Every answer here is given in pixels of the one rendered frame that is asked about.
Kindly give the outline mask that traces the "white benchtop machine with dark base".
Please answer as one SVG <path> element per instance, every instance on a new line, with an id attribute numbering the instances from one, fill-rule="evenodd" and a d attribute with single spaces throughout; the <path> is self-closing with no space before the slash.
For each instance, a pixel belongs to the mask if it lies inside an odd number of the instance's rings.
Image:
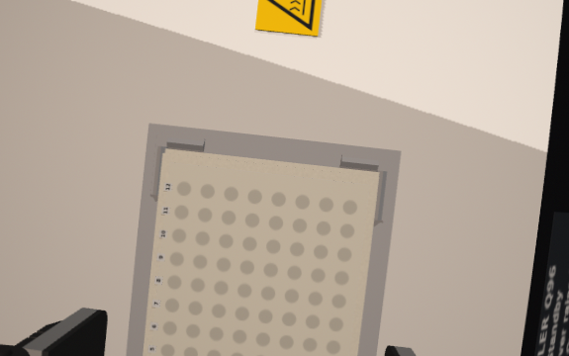
<path id="1" fill-rule="evenodd" d="M 569 356 L 569 0 L 0 0 L 0 344 L 142 356 L 166 148 L 379 172 L 357 356 Z"/>

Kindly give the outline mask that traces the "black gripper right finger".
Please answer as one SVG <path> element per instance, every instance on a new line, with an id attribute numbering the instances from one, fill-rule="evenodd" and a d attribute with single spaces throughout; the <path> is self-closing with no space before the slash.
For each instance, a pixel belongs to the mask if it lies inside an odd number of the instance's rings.
<path id="1" fill-rule="evenodd" d="M 412 348 L 388 345 L 384 356 L 416 356 L 416 354 Z"/>

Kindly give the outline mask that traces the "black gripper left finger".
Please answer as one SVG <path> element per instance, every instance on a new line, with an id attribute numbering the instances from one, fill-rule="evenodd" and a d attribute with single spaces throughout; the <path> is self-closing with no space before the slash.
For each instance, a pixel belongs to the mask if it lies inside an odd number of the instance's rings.
<path id="1" fill-rule="evenodd" d="M 81 308 L 18 344 L 0 344 L 0 356 L 104 356 L 106 311 Z"/>

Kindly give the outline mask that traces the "cream pcr plate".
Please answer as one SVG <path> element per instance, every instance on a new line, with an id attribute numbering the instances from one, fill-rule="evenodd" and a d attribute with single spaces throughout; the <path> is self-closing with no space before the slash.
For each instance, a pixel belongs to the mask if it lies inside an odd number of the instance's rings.
<path id="1" fill-rule="evenodd" d="M 166 148 L 142 356 L 357 356 L 378 182 Z"/>

